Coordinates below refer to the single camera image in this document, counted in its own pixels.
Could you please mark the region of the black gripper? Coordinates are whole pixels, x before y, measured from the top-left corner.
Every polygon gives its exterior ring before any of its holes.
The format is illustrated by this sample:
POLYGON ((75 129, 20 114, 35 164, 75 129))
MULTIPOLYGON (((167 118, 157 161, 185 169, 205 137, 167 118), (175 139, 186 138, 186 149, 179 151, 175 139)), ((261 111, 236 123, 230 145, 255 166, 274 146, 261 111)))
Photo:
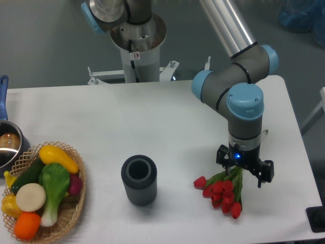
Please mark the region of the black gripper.
POLYGON ((257 187, 261 188, 262 183, 271 183, 274 177, 274 162, 272 160, 262 161, 259 157, 260 145, 252 150, 239 150, 238 146, 226 147, 221 145, 216 153, 216 163, 225 169, 229 175, 231 167, 238 166, 242 169, 257 174, 257 187))

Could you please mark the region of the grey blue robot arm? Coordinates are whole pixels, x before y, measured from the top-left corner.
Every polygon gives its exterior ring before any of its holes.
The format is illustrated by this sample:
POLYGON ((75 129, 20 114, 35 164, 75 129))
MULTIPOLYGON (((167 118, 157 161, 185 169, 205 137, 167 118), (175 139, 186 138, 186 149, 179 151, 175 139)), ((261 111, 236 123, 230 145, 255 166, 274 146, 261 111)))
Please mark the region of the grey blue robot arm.
MULTIPOLYGON (((216 161, 225 169, 248 170, 259 184, 271 182, 274 163, 259 157, 264 95, 257 83, 276 71, 278 55, 258 44, 233 1, 201 1, 201 6, 232 62, 219 73, 198 72, 191 85, 192 93, 228 122, 229 143, 220 146, 216 161)), ((85 1, 81 9, 94 32, 110 32, 127 83, 159 81, 159 49, 167 30, 151 1, 85 1)))

